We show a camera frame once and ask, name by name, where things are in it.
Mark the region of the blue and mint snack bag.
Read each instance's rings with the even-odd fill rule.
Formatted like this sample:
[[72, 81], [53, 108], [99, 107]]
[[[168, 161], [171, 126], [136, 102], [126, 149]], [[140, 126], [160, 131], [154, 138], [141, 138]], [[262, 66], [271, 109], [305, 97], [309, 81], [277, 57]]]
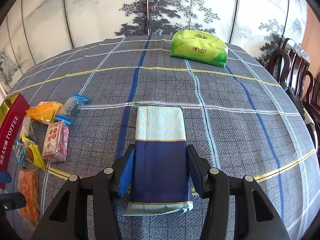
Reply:
[[193, 209], [183, 112], [180, 107], [137, 107], [135, 153], [126, 216]]

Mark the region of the yellow wrapped pastry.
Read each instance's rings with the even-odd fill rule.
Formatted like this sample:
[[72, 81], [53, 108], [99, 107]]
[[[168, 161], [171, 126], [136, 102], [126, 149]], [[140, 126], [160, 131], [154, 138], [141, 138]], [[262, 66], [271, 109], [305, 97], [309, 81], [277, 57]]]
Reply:
[[28, 139], [24, 134], [22, 134], [21, 139], [23, 143], [23, 154], [28, 161], [39, 168], [45, 168], [44, 159], [42, 158], [39, 146]]

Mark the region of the light blue small snack packet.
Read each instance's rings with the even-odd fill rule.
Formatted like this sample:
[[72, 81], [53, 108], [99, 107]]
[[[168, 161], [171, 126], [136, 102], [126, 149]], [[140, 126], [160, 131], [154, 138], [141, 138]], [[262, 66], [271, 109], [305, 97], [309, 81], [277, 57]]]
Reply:
[[21, 164], [24, 161], [24, 143], [22, 142], [22, 140], [16, 140], [15, 144], [14, 144], [14, 150], [15, 150], [15, 154], [16, 154], [16, 159], [17, 159], [17, 163]]

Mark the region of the pink white boxed snack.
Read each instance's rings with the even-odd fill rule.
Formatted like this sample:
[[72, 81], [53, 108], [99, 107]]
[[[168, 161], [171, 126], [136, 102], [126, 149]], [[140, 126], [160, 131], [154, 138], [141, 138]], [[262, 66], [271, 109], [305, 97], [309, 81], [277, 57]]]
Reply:
[[48, 125], [42, 157], [51, 163], [66, 161], [69, 129], [64, 121]]

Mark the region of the red and gold toffee tin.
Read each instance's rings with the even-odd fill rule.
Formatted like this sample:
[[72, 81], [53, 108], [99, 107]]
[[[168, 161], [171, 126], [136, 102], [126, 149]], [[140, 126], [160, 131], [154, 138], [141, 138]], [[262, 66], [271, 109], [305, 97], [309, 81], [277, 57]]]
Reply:
[[17, 133], [26, 116], [29, 103], [21, 93], [7, 96], [1, 104], [1, 189], [11, 182], [11, 175], [7, 172], [11, 150]]

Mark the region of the orange snack packet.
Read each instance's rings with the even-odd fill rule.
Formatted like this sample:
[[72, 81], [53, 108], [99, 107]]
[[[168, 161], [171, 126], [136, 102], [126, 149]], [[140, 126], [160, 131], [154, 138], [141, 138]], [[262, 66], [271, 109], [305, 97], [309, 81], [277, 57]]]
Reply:
[[48, 125], [54, 122], [55, 115], [62, 107], [63, 104], [56, 101], [41, 101], [36, 107], [26, 110], [26, 114], [31, 119]]

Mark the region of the clear blue-ended snack packet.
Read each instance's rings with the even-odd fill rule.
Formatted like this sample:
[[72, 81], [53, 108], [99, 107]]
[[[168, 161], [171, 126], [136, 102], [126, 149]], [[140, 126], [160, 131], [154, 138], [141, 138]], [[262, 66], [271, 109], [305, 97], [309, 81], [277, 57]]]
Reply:
[[63, 121], [66, 125], [71, 125], [73, 118], [80, 111], [80, 107], [88, 103], [89, 99], [80, 94], [73, 94], [54, 116], [54, 121]]

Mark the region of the blue plaid tablecloth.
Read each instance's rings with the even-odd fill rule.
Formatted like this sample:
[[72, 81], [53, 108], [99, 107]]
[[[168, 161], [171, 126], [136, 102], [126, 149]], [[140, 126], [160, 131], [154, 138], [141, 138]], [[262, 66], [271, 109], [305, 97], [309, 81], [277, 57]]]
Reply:
[[88, 98], [69, 127], [67, 158], [39, 170], [44, 214], [66, 179], [113, 164], [136, 140], [185, 139], [225, 174], [252, 175], [291, 239], [319, 211], [319, 165], [299, 111], [280, 84], [242, 48], [229, 45], [223, 68], [170, 56], [164, 36], [106, 39], [61, 52], [13, 86], [31, 107]]

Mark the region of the dark wooden chair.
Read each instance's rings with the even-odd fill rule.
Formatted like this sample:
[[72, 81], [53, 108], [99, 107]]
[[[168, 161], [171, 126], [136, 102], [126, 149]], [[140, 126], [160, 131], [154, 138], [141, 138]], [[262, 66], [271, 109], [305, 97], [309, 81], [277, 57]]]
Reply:
[[267, 64], [305, 121], [319, 153], [319, 80], [309, 71], [310, 57], [293, 39], [286, 38]]

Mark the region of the green tissue pack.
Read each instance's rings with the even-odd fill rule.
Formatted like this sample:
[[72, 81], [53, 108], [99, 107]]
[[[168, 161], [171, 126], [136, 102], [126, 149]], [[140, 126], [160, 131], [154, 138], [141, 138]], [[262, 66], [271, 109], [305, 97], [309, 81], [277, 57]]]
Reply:
[[171, 40], [170, 56], [224, 68], [228, 47], [217, 36], [199, 30], [179, 30]]

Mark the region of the painted folding screen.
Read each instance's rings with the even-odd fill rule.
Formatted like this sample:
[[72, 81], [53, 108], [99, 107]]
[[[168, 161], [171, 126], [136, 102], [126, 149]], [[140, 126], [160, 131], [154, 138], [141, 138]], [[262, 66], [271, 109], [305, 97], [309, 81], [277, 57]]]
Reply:
[[305, 0], [14, 0], [1, 17], [1, 86], [63, 51], [117, 36], [206, 31], [265, 65], [285, 38], [301, 43]]

